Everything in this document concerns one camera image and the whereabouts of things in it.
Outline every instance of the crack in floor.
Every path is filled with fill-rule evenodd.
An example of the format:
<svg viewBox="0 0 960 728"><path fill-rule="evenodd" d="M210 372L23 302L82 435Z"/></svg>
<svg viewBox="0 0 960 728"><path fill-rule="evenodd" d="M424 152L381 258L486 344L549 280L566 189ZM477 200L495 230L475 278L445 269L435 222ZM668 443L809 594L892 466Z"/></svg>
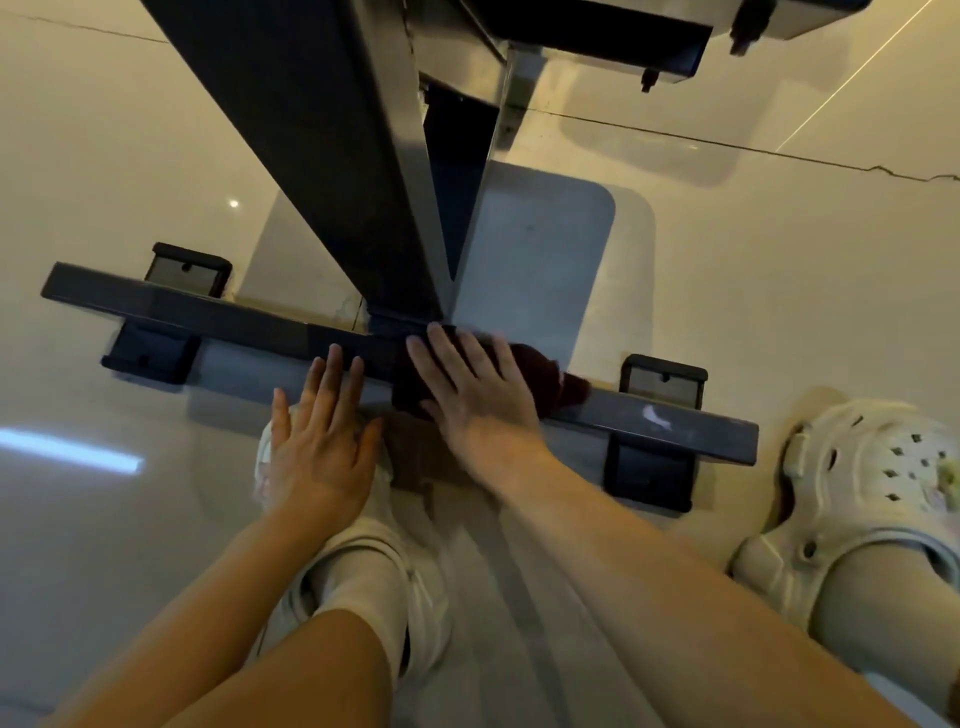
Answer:
<svg viewBox="0 0 960 728"><path fill-rule="evenodd" d="M68 20L55 20L52 17L43 17L42 15L24 15L22 12L13 12L8 10L0 9L0 13L3 15L10 15L12 17L19 17L23 20L36 20L41 23L49 23L50 25L59 25L62 28L73 28L74 30L80 31L93 31L94 33L106 33L108 36L120 36L120 37L131 37L136 38L137 40L149 40L152 43L163 43L169 45L170 41L164 38L158 37L149 37L149 36L138 36L136 33L124 33L123 31L111 31L106 28L96 28L92 25L82 25L81 23L71 23Z"/></svg>
<svg viewBox="0 0 960 728"><path fill-rule="evenodd" d="M875 164L873 167L860 167L860 166L857 166L856 164L844 164L843 162L829 161L828 159L801 157L800 155L788 155L784 152L771 152L770 150L767 150L767 149L758 149L757 147L748 147L742 144L731 144L730 142L716 141L714 139L703 139L699 136L688 136L686 134L680 134L680 133L662 132L656 129L646 129L644 127L632 127L628 124L617 124L616 122L613 122L613 121L601 121L600 119L590 119L585 116L575 116L573 114L559 113L558 111L547 111L544 109L524 109L522 107L517 107L512 105L508 105L508 108L517 110L517 111L524 111L524 112L532 111L533 113L544 113L544 114L547 114L548 116L558 116L562 119L572 119L574 121L586 121L590 124L600 124L602 126L615 127L617 129L627 129L633 132L659 134L660 136L669 136L674 139L683 139L685 141L695 141L700 144L712 144L713 146L716 146L716 147L726 147L727 149L736 149L742 152L756 152L757 154L768 155L769 157L780 157L784 159L794 159L796 161L811 162L813 164L824 164L825 166L828 166L828 167L839 167L840 169L850 169L850 170L853 170L854 172L884 172L890 177L895 177L898 180L909 180L911 182L936 182L939 180L946 180L948 182L960 182L960 175L952 174L952 173L934 175L933 177L915 177L913 175L904 175L900 172L895 172L894 170L890 169L889 167L885 167L882 164Z"/></svg>

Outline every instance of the shoe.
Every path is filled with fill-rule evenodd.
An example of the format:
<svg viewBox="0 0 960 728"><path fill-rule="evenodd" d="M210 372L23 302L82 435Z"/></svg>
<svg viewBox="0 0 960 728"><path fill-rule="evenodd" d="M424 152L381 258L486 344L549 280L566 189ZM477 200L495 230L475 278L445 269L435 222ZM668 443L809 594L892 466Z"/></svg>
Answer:
<svg viewBox="0 0 960 728"><path fill-rule="evenodd" d="M267 425L260 438L254 471L254 499L261 505L266 503L269 493L269 464L270 426ZM380 551L405 575L409 657L400 679L419 679L440 661L450 639L451 620L444 577L429 549L439 543L439 535L423 511L421 498L393 492L392 480L393 467L384 448L374 471L370 496L360 515L352 525L327 541L300 570L271 615L259 652L280 642L316 612L319 604L310 589L307 573L344 549L362 547ZM396 521L394 501L401 506L405 522L416 526L420 542Z"/></svg>
<svg viewBox="0 0 960 728"><path fill-rule="evenodd" d="M947 429L902 402L852 400L803 424L782 471L796 504L736 555L736 581L806 631L830 568L881 541L924 546L960 590L960 542L948 528L960 449Z"/></svg>

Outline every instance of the glossy floor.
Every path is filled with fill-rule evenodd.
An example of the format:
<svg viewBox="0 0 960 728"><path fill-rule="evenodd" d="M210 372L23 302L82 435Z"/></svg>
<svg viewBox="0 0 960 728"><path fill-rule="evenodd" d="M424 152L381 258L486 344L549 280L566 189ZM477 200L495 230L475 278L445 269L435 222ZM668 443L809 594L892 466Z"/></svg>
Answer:
<svg viewBox="0 0 960 728"><path fill-rule="evenodd" d="M825 403L906 399L960 428L960 186L906 179L960 172L941 72L958 21L949 0L876 0L743 60L717 38L697 78L649 96L549 66L492 174L456 318L607 382L630 352L707 368L705 407L761 425L757 467L705 469L696 494L743 530L770 512L784 433ZM52 264L140 277L162 240L230 259L247 303L349 328L361 300L133 0L0 0L0 60L0 724L16 726L252 518L265 401L302 373L211 346L182 391L113 376L116 322L42 300ZM521 253L497 264L508 243ZM598 467L602 443L564 442Z"/></svg>

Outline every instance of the forearm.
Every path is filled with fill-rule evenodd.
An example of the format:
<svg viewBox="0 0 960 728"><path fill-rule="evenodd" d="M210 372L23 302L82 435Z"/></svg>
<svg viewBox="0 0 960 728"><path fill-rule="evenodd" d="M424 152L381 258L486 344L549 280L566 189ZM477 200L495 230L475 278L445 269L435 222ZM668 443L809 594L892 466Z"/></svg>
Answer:
<svg viewBox="0 0 960 728"><path fill-rule="evenodd" d="M237 535L50 725L162 725L230 677L315 547L285 525L267 517Z"/></svg>
<svg viewBox="0 0 960 728"><path fill-rule="evenodd" d="M490 487L565 572L667 723L909 724L759 599L545 450L504 462Z"/></svg>

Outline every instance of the white sock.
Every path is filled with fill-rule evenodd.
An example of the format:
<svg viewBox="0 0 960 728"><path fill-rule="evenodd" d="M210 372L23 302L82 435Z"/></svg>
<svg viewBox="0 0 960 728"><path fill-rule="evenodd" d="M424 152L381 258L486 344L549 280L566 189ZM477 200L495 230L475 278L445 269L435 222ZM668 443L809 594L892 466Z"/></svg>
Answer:
<svg viewBox="0 0 960 728"><path fill-rule="evenodd" d="M347 548L310 570L305 581L320 607L314 614L346 609L365 621L387 654L394 681L407 635L406 575L373 548Z"/></svg>

